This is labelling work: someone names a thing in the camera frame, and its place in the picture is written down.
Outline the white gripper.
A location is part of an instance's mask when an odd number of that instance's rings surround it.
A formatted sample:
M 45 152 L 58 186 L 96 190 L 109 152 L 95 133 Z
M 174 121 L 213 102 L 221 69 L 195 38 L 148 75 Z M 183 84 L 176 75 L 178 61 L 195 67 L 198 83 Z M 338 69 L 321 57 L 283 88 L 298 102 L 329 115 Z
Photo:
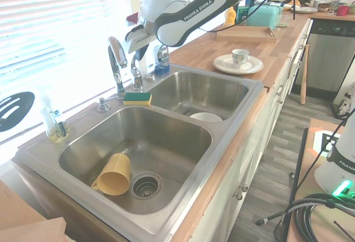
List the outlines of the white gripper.
M 149 43 L 155 40 L 155 34 L 149 34 L 145 27 L 140 24 L 126 34 L 124 38 L 124 50 L 126 53 L 135 52 L 136 60 L 141 61 L 149 47 Z

